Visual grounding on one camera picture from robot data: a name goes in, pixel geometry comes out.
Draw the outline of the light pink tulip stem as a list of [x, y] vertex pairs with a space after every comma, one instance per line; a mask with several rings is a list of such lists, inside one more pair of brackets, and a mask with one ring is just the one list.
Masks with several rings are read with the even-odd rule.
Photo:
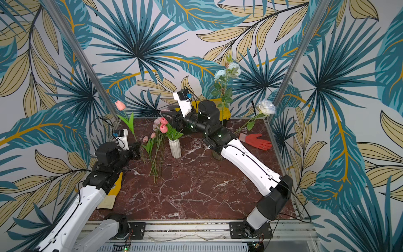
[[155, 164], [155, 156], [153, 154], [154, 142], [156, 139], [156, 133], [153, 132], [150, 136], [144, 136], [142, 139], [143, 147], [145, 148], [147, 154], [149, 155], [150, 163], [151, 163], [151, 171], [150, 175], [154, 176], [154, 180], [157, 178], [157, 169]]

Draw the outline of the light pink rose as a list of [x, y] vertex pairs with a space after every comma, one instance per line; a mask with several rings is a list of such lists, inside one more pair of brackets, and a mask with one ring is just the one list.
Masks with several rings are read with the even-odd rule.
[[155, 164], [156, 164], [156, 169], [157, 169], [156, 181], [154, 180], [154, 176], [153, 176], [154, 183], [157, 183], [158, 178], [160, 177], [160, 174], [161, 174], [161, 155], [162, 155], [161, 152], [163, 151], [164, 140], [166, 137], [166, 134], [164, 134], [160, 131], [160, 125], [161, 125], [160, 119], [161, 119], [161, 117], [155, 119], [154, 123], [153, 123], [153, 132], [156, 133], [153, 154], [155, 156]]

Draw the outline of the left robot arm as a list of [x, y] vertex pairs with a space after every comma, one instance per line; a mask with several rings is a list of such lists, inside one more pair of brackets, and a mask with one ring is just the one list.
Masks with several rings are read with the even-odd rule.
[[123, 168], [140, 158], [140, 143], [122, 149], [115, 142], [102, 144], [96, 151], [97, 161], [83, 181], [76, 199], [60, 222], [33, 248], [35, 252], [96, 252], [112, 238], [127, 240], [133, 233], [124, 214], [110, 214], [85, 238], [78, 236], [92, 212], [111, 192]]

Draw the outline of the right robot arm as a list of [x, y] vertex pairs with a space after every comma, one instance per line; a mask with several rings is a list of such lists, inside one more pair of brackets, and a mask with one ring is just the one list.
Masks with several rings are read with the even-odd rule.
[[238, 229], [243, 238], [260, 235], [262, 226], [276, 219], [288, 203], [293, 180], [288, 175], [281, 176], [266, 167], [253, 156], [242, 142], [219, 119], [219, 110], [213, 101], [204, 100], [195, 110], [189, 100], [179, 102], [179, 111], [163, 111], [175, 129], [186, 133], [199, 132], [207, 147], [234, 164], [256, 186], [262, 195], [257, 206], [248, 214]]

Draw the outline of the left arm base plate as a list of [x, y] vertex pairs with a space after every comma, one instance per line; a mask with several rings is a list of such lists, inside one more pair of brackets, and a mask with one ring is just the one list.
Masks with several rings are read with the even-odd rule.
[[115, 235], [115, 238], [119, 240], [142, 240], [145, 227], [145, 222], [119, 223], [118, 233]]

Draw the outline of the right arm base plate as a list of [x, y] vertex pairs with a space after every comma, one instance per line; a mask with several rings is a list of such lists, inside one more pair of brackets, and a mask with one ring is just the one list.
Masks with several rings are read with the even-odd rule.
[[259, 229], [254, 229], [245, 220], [239, 222], [229, 223], [230, 237], [231, 239], [243, 239], [243, 238], [272, 238], [273, 229], [270, 223], [264, 223]]

